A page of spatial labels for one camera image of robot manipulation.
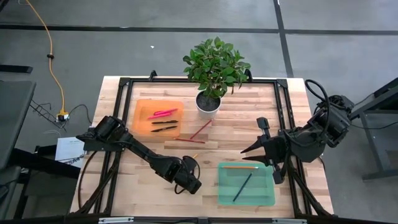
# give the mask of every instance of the concrete floor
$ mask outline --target concrete floor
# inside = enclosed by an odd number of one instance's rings
[[[286,29],[398,30],[395,0],[280,0]],[[211,27],[277,29],[272,0],[32,0],[48,24],[75,26]],[[16,0],[0,13],[2,24],[39,25],[28,6]],[[183,75],[182,57],[201,40],[219,36],[232,42],[252,65],[255,77],[286,77],[279,34],[189,32],[52,31],[54,72],[62,83],[67,109],[86,104],[92,118],[105,75]],[[332,94],[354,102],[396,78],[398,36],[287,35],[294,77],[319,81]],[[48,71],[49,42],[44,31],[1,30],[0,63],[32,66],[30,75],[0,74],[1,80],[34,80],[34,100],[51,103],[60,94]],[[309,96],[312,109],[318,101]],[[83,109],[76,110],[63,137],[86,131]],[[28,112],[17,147],[57,142],[54,129]],[[346,139],[323,156],[335,213],[341,217],[396,222],[398,178],[363,182],[376,171],[364,131],[351,128]],[[32,180],[25,217],[67,212],[76,181],[40,174]]]

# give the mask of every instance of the orange tray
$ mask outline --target orange tray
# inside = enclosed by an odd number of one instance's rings
[[[137,100],[136,110],[134,112],[134,122],[132,124],[133,132],[144,136],[170,136],[178,137],[181,130],[181,120],[183,113],[183,103],[180,101],[169,100]],[[177,108],[170,116],[148,119],[153,116],[156,111],[169,110]],[[177,123],[169,124],[152,124],[155,121],[177,120]],[[152,130],[165,128],[169,126],[177,126],[176,128],[152,133]]]

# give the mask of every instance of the potted plant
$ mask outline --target potted plant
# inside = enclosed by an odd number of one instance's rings
[[[238,50],[233,51],[233,44],[224,43],[216,37],[191,49],[190,55],[182,59],[190,66],[184,69],[188,79],[199,83],[199,92],[196,105],[203,118],[213,118],[221,106],[221,98],[234,84],[242,86],[248,79],[244,74],[245,69],[250,69],[250,64],[240,62],[244,59]]]

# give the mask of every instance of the yellow cable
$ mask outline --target yellow cable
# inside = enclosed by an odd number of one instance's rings
[[[29,2],[29,0],[26,0],[26,3],[30,6],[30,8],[32,8],[32,10],[35,12],[36,16],[37,16],[37,17],[40,19],[40,21],[42,22],[45,31],[47,31],[47,35],[49,36],[49,39],[50,39],[50,55],[53,55],[53,54],[52,54],[52,39],[51,39],[50,32],[49,32],[49,30],[47,29],[47,26],[45,25],[45,22],[44,22],[43,19],[40,17],[39,13],[37,13],[36,9],[35,9],[35,8],[33,7],[33,5]],[[58,85],[58,87],[60,88],[60,91],[61,91],[62,107],[61,107],[61,110],[60,110],[59,115],[66,115],[66,114],[68,114],[68,112],[65,112],[65,97],[64,97],[64,95],[63,95],[62,86],[61,86],[60,82],[58,82],[57,78],[55,77],[55,75],[54,75],[54,73],[53,73],[53,71],[52,71],[52,58],[49,58],[49,70],[50,70],[51,76],[54,78],[55,82],[57,83],[57,85]]]

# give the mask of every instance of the pink marker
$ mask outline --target pink marker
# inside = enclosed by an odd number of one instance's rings
[[[171,113],[171,112],[176,111],[176,110],[178,110],[178,108],[174,108],[174,109],[170,109],[170,110],[165,110],[165,111],[156,111],[156,112],[154,113],[154,115],[164,114],[164,113]]]
[[[171,113],[162,113],[162,114],[150,116],[148,119],[161,118],[163,116],[170,116],[170,115],[171,115]]]

